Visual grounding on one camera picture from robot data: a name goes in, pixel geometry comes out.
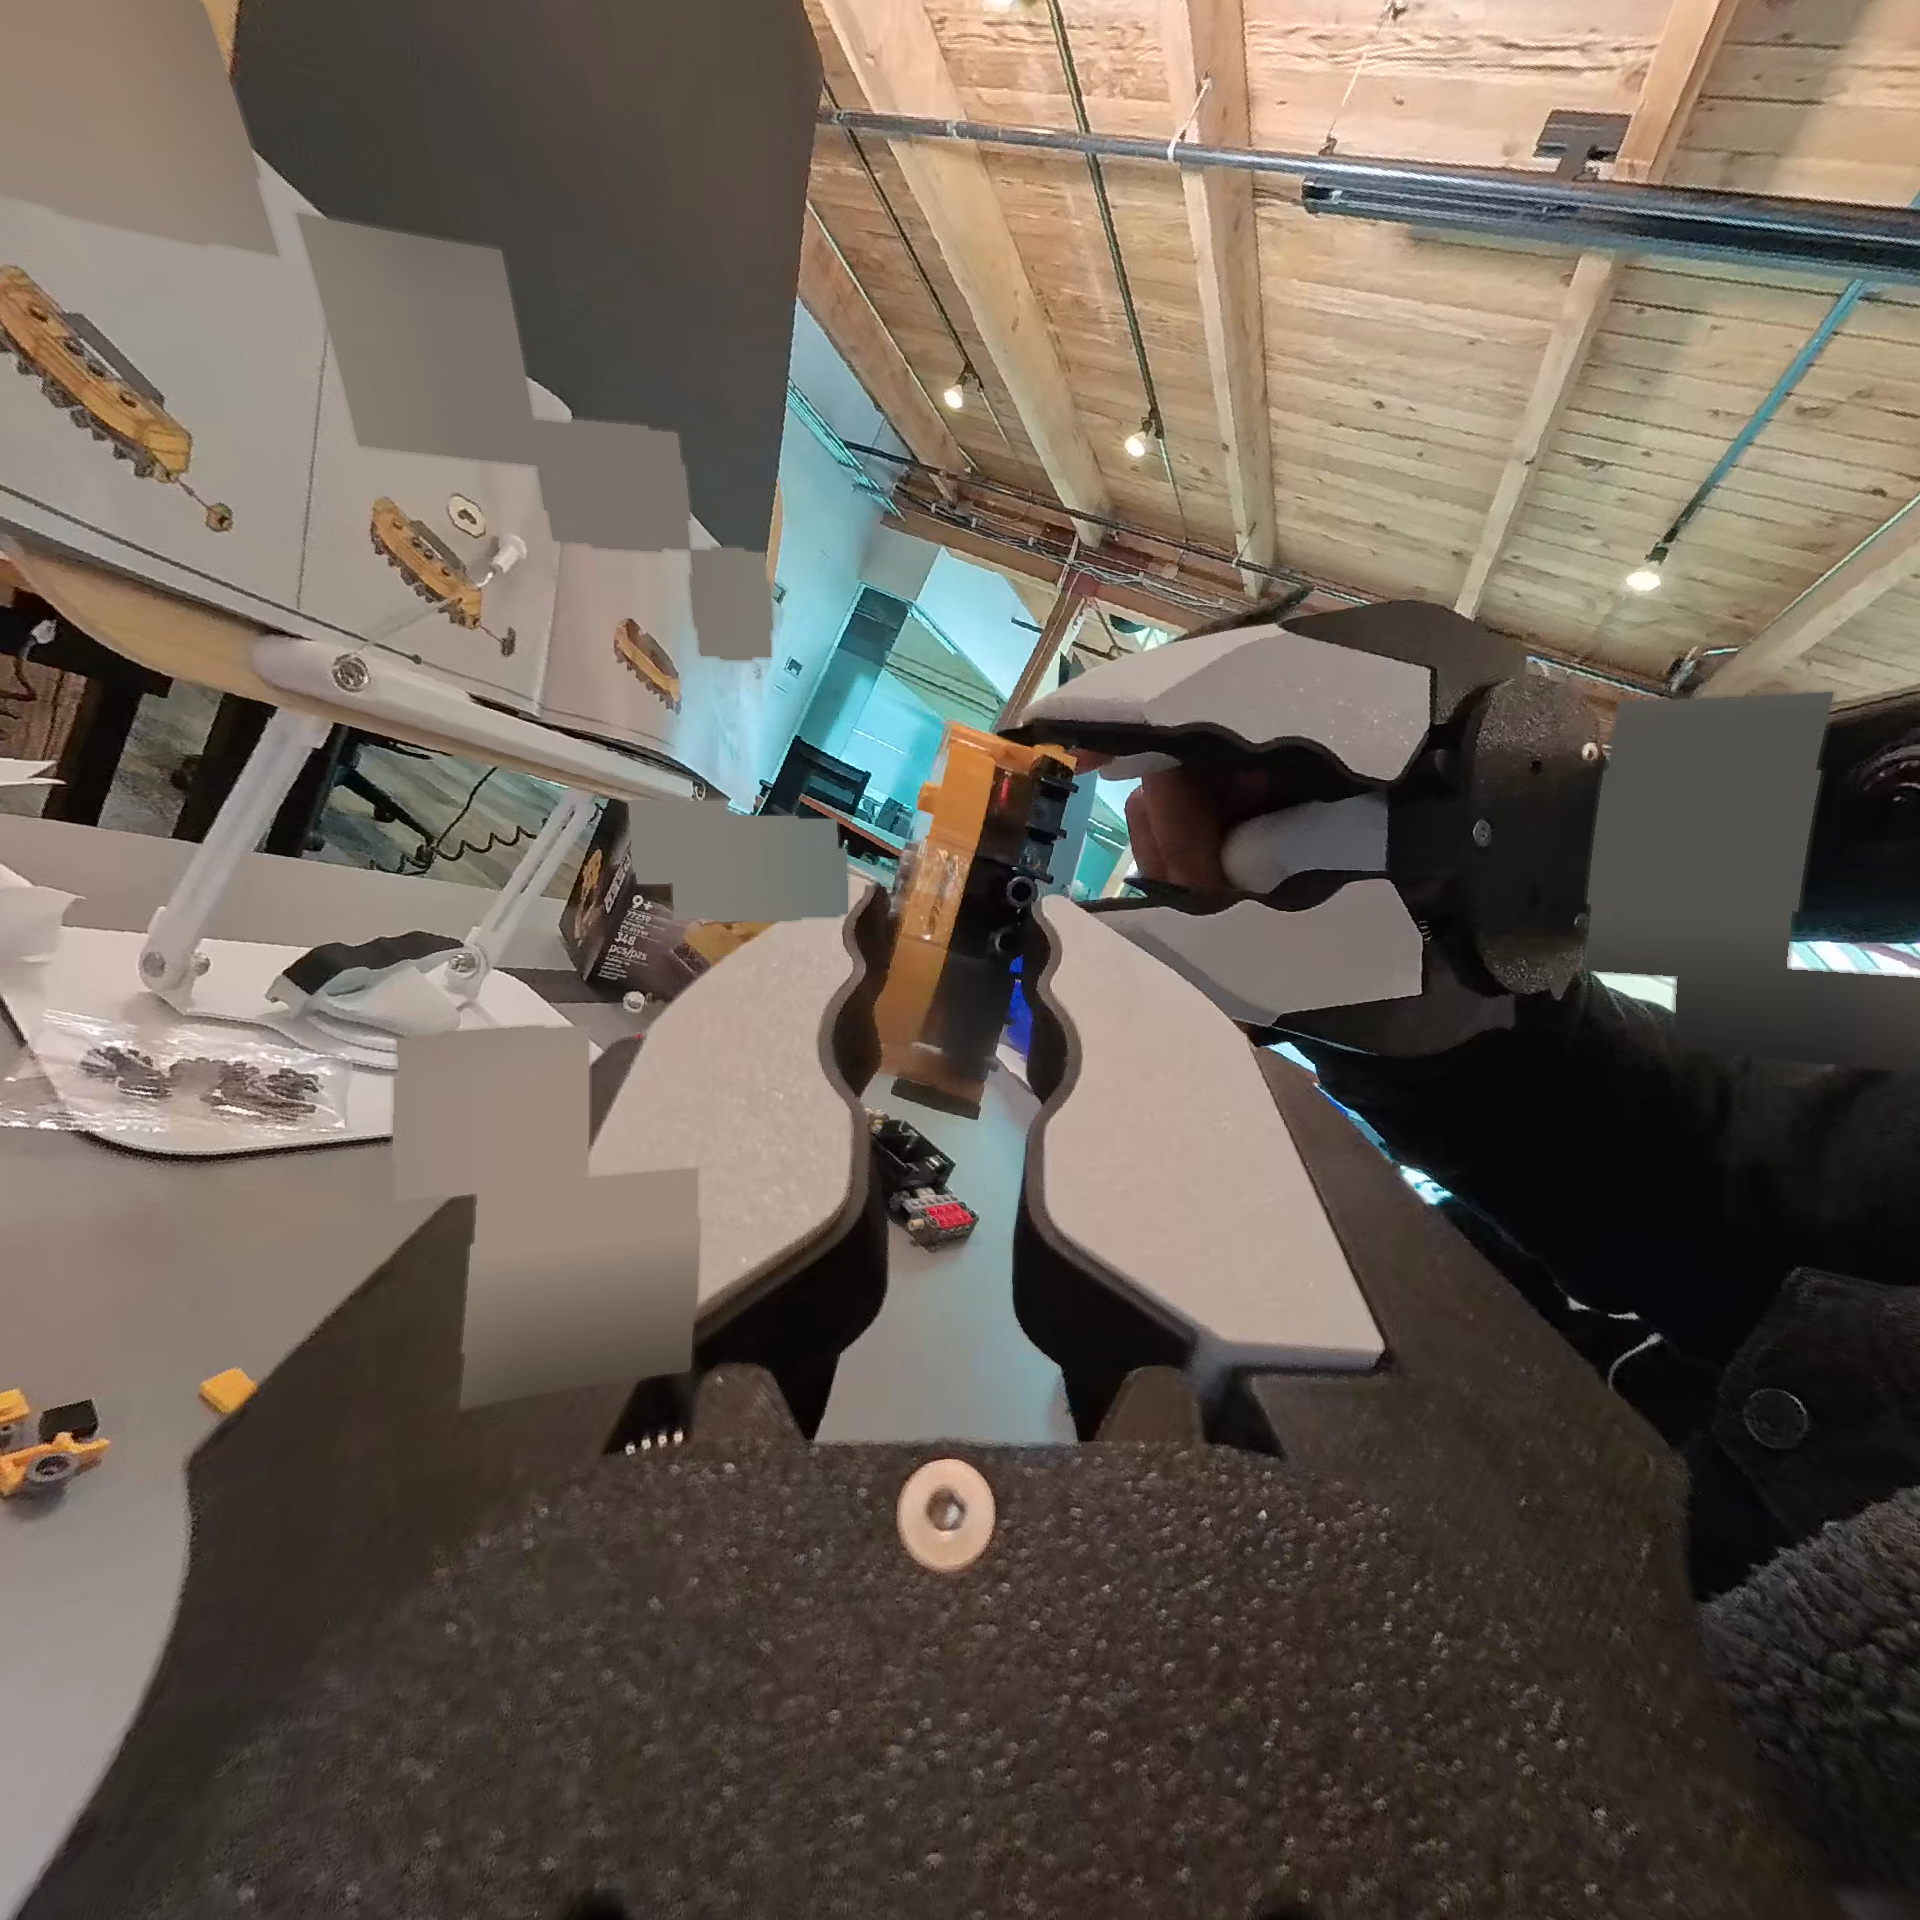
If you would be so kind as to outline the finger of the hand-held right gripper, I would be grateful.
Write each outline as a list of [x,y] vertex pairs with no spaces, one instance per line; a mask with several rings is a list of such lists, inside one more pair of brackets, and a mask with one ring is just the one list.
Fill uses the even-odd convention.
[[1125,904],[1103,919],[1240,1025],[1273,1026],[1345,1007],[1425,995],[1425,938],[1385,876],[1315,905],[1234,899],[1210,913]]
[[1176,641],[1091,668],[1003,729],[1098,759],[1107,780],[1261,772],[1393,784],[1434,729],[1434,673],[1281,624]]

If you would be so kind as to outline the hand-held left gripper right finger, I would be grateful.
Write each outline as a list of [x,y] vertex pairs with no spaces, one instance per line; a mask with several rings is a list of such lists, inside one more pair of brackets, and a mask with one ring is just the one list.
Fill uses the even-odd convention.
[[1202,1434],[1255,1376],[1369,1376],[1385,1335],[1264,1071],[1188,979],[1112,916],[1045,899],[1023,993],[1026,1137],[1015,1320],[1092,1441],[1140,1371]]

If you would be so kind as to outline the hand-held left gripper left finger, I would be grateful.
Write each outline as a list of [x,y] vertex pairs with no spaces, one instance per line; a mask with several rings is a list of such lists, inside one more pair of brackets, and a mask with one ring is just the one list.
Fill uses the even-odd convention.
[[861,1093],[889,911],[852,884],[837,919],[789,919],[688,985],[645,1032],[594,1124],[594,1173],[693,1170],[693,1369],[748,1362],[797,1424],[887,1291],[887,1213]]

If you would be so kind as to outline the orange and black lego assembly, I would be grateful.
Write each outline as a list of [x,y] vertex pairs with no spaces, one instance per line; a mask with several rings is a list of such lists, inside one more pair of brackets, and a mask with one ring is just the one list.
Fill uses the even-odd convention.
[[947,728],[898,859],[875,1000],[881,1066],[898,1098],[981,1113],[1074,775],[1060,749]]

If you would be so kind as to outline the person's right forearm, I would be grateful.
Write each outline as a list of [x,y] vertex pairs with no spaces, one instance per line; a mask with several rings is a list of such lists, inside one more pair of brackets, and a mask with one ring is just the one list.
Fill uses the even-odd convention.
[[1805,1268],[1839,1296],[1788,1308],[1737,1395],[1915,1455],[1914,1075],[1689,1051],[1593,976],[1426,1058],[1291,1045],[1674,1445]]

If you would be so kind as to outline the black and red lego assembly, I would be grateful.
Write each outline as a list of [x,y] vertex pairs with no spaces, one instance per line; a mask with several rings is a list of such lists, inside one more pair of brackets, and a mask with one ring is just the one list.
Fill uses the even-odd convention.
[[868,1124],[889,1219],[921,1249],[970,1239],[976,1212],[948,1186],[954,1159],[907,1121],[868,1109]]

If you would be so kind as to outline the black lego box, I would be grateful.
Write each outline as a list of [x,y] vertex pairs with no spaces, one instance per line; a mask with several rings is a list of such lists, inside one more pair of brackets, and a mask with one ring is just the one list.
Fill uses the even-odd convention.
[[668,882],[642,882],[623,820],[604,815],[568,897],[561,935],[578,979],[617,997],[673,1002],[765,922],[685,919]]

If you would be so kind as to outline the scattered loose lego pieces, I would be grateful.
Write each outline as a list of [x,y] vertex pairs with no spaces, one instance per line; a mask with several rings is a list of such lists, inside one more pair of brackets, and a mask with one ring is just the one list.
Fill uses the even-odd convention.
[[[197,1402],[224,1428],[263,1385],[242,1367],[200,1380]],[[103,1467],[115,1441],[93,1397],[37,1403],[23,1388],[3,1388],[3,1500],[56,1501],[83,1477]]]

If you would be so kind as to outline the lego instruction booklet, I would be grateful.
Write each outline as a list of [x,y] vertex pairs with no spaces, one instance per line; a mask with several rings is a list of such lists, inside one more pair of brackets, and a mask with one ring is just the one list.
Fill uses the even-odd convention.
[[527,377],[490,249],[327,223],[271,168],[242,229],[5,199],[5,543],[746,794],[771,580],[676,436]]

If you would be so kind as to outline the person's right hand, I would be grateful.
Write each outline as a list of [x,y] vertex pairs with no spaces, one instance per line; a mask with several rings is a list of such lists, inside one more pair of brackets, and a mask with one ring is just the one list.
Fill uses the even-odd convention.
[[1218,897],[1233,889],[1220,856],[1233,827],[1261,810],[1252,772],[1172,765],[1143,775],[1125,802],[1140,882]]

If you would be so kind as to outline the metal ceiling pipe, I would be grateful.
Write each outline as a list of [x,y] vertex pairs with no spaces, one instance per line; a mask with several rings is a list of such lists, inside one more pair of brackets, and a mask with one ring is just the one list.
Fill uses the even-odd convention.
[[1719,188],[1599,181],[1425,160],[1245,151],[1192,139],[1003,128],[905,113],[820,109],[820,128],[945,146],[1162,163],[1293,185],[1320,218],[1506,237],[1570,255],[1674,256],[1915,284],[1917,213]]

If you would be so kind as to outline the white book stand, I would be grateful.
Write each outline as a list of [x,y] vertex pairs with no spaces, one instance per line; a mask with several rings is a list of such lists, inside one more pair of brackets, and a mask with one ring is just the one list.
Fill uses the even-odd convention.
[[[481,705],[443,675],[365,641],[258,632],[121,573],[63,564],[50,552],[18,539],[5,543],[5,556],[59,613],[120,619],[130,637],[217,641],[224,647],[219,666],[255,677],[242,695],[275,707],[205,840],[189,851],[143,938],[65,923],[50,957],[5,963],[5,1012],[20,1048],[37,1019],[59,1008],[258,1029],[351,1067],[347,1137],[188,1162],[389,1138],[408,1040],[564,1029],[564,1017],[506,970],[519,927],[541,904],[600,801],[698,801],[705,794],[673,768]],[[490,768],[517,765],[555,784],[561,802],[509,880],[458,940],[403,932],[311,951],[211,941],[211,923],[245,859],[337,728],[456,753]]]

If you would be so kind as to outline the white paper bag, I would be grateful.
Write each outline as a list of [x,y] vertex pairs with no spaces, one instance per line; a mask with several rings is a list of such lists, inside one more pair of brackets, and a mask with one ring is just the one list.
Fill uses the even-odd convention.
[[[3,756],[3,786],[50,786],[59,784],[48,759]],[[58,951],[65,913],[77,899],[47,884],[26,880],[11,867],[3,867],[3,960],[42,963]]]

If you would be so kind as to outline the dark fleece jacket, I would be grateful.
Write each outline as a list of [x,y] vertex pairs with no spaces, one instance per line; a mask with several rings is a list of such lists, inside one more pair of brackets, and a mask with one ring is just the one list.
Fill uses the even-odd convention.
[[1841,1882],[1917,1882],[1915,1288],[1802,1267],[1687,1445],[1687,1567],[1747,1733]]

